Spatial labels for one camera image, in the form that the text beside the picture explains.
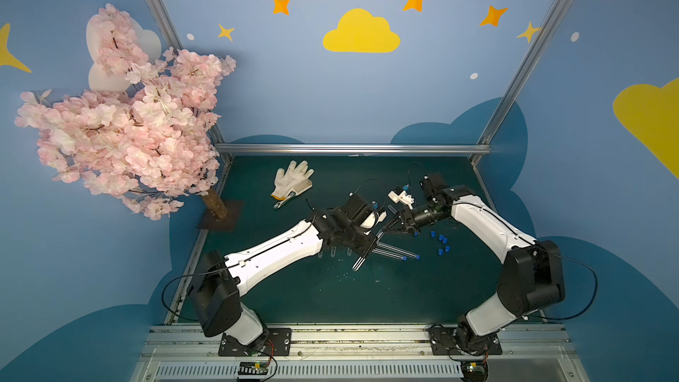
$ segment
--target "white cloud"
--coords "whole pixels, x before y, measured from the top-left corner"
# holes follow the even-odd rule
[[[96,61],[99,54],[98,48],[100,37],[97,30],[95,30],[92,25],[92,18],[90,18],[87,23],[85,38],[89,55],[92,57],[92,61]],[[149,56],[149,62],[156,62],[156,59],[160,57],[160,53],[162,52],[160,38],[158,38],[158,35],[153,31],[141,28],[141,25],[134,21],[134,18],[130,19],[134,32],[137,33],[137,44],[141,50]],[[92,64],[92,67],[89,69],[88,81],[90,90],[125,91],[130,87],[130,82],[125,80],[124,75],[107,75],[104,68],[99,64]]]

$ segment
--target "wooden post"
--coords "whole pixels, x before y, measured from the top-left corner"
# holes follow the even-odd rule
[[[229,210],[226,208],[226,205],[224,205],[224,201],[221,200],[214,188],[210,188],[208,194],[202,195],[201,198],[203,199],[203,202],[205,202],[205,206],[208,207],[217,220],[223,220],[226,218],[226,215],[229,214]]]

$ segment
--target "dark green table surface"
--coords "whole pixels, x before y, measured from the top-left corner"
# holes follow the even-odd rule
[[[305,157],[235,158],[222,197],[244,201],[242,214],[233,232],[210,232],[203,252],[229,254],[265,242],[309,215],[305,198],[317,208],[340,206],[349,192],[368,178],[379,182],[364,183],[359,194],[369,201],[391,203],[387,191],[407,183],[407,170],[413,162],[421,163],[428,173],[442,173],[451,186],[466,184],[486,199],[469,160],[463,157],[306,157],[315,170],[313,187],[274,209],[276,200],[270,194],[276,169],[287,168],[291,159],[301,162]],[[416,185],[413,196],[423,203],[421,167],[412,166],[411,175]],[[444,231],[450,252],[437,254],[442,244],[431,239],[430,230],[437,234]],[[301,259],[269,276],[242,302],[267,323],[440,323],[454,322],[495,291],[501,265],[463,225],[455,227],[443,221],[420,236],[386,235],[383,241],[420,254],[421,259],[403,262],[370,255],[361,269],[353,272],[351,267],[358,258],[355,253],[348,256],[343,248],[331,257],[330,251],[324,251],[322,258]],[[196,317],[190,300],[181,313]]]

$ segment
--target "vent grille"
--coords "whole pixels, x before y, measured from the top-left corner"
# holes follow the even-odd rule
[[[278,361],[277,379],[301,378],[438,378],[446,379],[463,376],[456,361],[417,360],[347,360],[347,361]],[[236,379],[237,366],[234,364],[212,364],[190,361],[162,362],[156,372],[155,381],[224,381]],[[242,380],[253,378],[241,376]]]

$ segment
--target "yellow star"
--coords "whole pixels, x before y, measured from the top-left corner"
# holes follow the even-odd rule
[[[29,67],[24,65],[21,61],[16,59],[10,51],[7,50],[7,39],[10,37],[10,23],[3,25],[0,28],[0,67],[3,65],[11,65],[14,68],[30,72]]]
[[[290,0],[274,0],[274,13],[282,12],[286,15],[290,15],[288,13],[288,2],[290,2]]]
[[[219,24],[219,28],[221,29],[221,33],[217,37],[228,37],[229,40],[233,42],[233,39],[231,38],[231,31],[235,30],[233,28],[230,28],[229,30],[225,29],[224,27]]]
[[[422,1],[423,0],[408,0],[408,3],[405,4],[403,11],[407,11],[408,9],[415,9],[418,12],[422,12]]]
[[[488,8],[488,16],[479,25],[492,24],[497,27],[498,22],[500,22],[500,17],[502,17],[507,9],[509,8],[495,9],[493,6],[490,6],[490,8]]]
[[[525,30],[522,34],[520,34],[516,38],[525,37],[528,40],[528,42],[530,43],[530,41],[533,38],[533,34],[537,33],[538,31],[540,31],[540,27],[533,28],[533,24],[530,21],[528,21],[528,29]]]

